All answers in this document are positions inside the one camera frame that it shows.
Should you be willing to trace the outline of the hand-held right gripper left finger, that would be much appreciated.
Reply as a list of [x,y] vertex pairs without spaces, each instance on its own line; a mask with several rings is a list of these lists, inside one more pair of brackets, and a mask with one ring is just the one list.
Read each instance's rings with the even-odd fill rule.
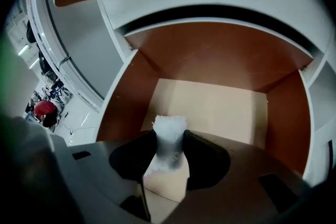
[[51,135],[50,142],[62,182],[84,224],[151,224],[141,184],[122,178],[110,165],[110,154],[120,143],[68,146],[58,135]]

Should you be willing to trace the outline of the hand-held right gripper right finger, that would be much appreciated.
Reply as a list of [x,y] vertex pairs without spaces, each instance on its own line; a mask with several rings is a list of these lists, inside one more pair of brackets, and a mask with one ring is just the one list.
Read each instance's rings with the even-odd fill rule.
[[185,131],[183,151],[186,194],[163,224],[281,224],[310,189],[256,146]]

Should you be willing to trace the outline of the white object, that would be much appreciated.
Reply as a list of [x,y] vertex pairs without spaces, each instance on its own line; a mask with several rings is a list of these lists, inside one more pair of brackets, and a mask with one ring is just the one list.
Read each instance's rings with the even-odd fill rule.
[[188,164],[183,153],[183,135],[187,129],[184,116],[157,115],[153,122],[156,138],[155,155],[143,178],[149,180],[156,175],[178,175],[189,178]]

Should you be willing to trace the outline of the wooden drawer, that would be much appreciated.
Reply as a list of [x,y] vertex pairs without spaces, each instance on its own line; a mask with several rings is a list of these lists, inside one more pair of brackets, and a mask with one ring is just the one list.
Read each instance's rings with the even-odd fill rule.
[[112,168],[162,198],[182,202],[187,180],[143,178],[156,150],[157,115],[184,116],[186,131],[265,150],[301,177],[310,111],[300,70],[312,56],[293,41],[256,28],[187,22],[126,37],[134,56],[107,98],[97,142],[120,143]]

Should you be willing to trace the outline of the person in red shirt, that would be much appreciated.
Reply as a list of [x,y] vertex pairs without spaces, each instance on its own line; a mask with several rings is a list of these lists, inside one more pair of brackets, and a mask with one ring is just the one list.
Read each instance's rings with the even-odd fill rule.
[[57,107],[47,100],[39,101],[34,106],[34,114],[39,120],[42,120],[42,117],[46,115],[57,115],[57,112]]

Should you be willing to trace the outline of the black cloth item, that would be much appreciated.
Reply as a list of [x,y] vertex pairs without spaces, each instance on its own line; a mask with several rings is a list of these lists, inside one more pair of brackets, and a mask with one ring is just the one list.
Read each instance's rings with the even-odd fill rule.
[[36,38],[30,25],[30,21],[27,22],[26,38],[31,44],[36,42]]

